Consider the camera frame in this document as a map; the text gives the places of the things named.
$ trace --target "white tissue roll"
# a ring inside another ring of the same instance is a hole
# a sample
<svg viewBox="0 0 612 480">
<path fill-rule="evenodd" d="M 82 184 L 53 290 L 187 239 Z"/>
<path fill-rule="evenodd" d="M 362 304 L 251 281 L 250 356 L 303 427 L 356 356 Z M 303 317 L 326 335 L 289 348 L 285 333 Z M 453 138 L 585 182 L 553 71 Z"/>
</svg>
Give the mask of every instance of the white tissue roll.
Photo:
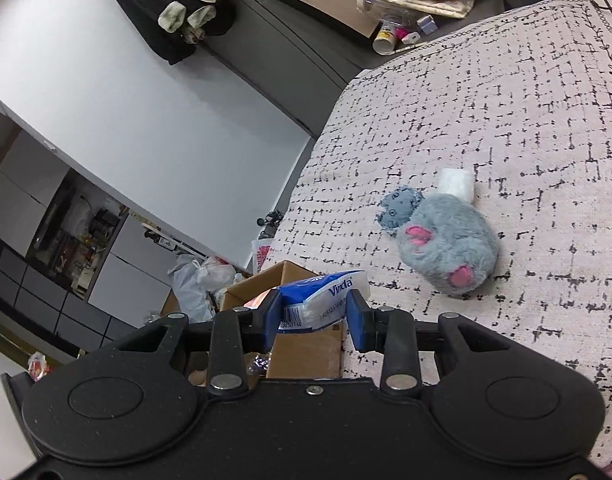
<svg viewBox="0 0 612 480">
<path fill-rule="evenodd" d="M 455 195 L 472 204 L 475 198 L 475 176 L 468 170 L 443 168 L 439 172 L 437 192 Z"/>
</svg>

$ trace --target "screw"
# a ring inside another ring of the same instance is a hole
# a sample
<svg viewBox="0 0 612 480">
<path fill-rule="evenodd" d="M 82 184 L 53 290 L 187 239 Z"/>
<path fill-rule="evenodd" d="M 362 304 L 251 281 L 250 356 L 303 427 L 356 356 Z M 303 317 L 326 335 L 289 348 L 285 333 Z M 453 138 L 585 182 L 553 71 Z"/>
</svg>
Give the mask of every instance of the screw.
<svg viewBox="0 0 612 480">
<path fill-rule="evenodd" d="M 391 390 L 410 390 L 417 386 L 417 379 L 408 374 L 395 374 L 386 379 L 386 385 Z"/>
<path fill-rule="evenodd" d="M 306 393 L 309 395 L 321 395 L 324 393 L 324 388 L 321 386 L 309 386 L 306 388 Z"/>
<path fill-rule="evenodd" d="M 241 386 L 241 377 L 234 374 L 215 375 L 211 379 L 211 386 L 218 390 L 234 390 Z"/>
</svg>

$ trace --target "patterned bed sheet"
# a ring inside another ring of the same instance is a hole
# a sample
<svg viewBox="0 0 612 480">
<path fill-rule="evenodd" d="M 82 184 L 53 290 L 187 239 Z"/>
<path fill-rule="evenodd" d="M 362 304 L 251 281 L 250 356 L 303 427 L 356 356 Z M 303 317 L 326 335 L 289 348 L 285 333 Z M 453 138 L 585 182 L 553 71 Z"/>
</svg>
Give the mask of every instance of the patterned bed sheet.
<svg viewBox="0 0 612 480">
<path fill-rule="evenodd" d="M 455 311 L 590 378 L 606 401 L 591 459 L 612 461 L 612 10 L 547 0 L 484 20 L 355 80 L 331 113 L 266 266 L 364 269 L 372 306 Z M 612 0 L 595 0 L 612 6 Z M 494 275 L 462 298 L 401 263 L 374 218 L 395 187 L 442 168 L 476 176 L 499 237 Z M 346 377 L 378 354 L 347 338 Z M 424 380 L 436 381 L 423 357 Z"/>
</svg>

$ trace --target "blue and white tissue pack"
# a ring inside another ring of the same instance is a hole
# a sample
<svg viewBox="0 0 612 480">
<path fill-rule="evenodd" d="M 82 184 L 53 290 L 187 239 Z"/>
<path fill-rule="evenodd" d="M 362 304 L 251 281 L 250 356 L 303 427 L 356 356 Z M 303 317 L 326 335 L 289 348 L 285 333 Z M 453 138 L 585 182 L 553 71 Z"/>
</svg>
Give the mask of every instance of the blue and white tissue pack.
<svg viewBox="0 0 612 480">
<path fill-rule="evenodd" d="M 368 276 L 363 270 L 346 270 L 314 276 L 277 287 L 282 294 L 280 333 L 308 333 L 322 330 L 346 315 L 346 295 L 356 288 L 370 298 Z"/>
</svg>

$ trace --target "vinda logo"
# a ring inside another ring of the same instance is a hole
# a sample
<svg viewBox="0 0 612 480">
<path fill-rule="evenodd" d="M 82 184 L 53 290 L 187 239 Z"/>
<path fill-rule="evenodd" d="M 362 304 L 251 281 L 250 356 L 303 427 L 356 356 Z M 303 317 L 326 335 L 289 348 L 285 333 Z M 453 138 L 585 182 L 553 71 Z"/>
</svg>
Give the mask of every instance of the vinda logo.
<svg viewBox="0 0 612 480">
<path fill-rule="evenodd" d="M 331 296 L 336 296 L 337 294 L 339 294 L 342 290 L 346 290 L 347 288 L 350 288 L 353 286 L 353 280 L 351 278 L 348 278 L 346 280 L 344 280 L 341 283 L 337 283 L 337 285 L 333 285 L 331 288 L 329 288 L 329 292 L 331 294 Z"/>
</svg>

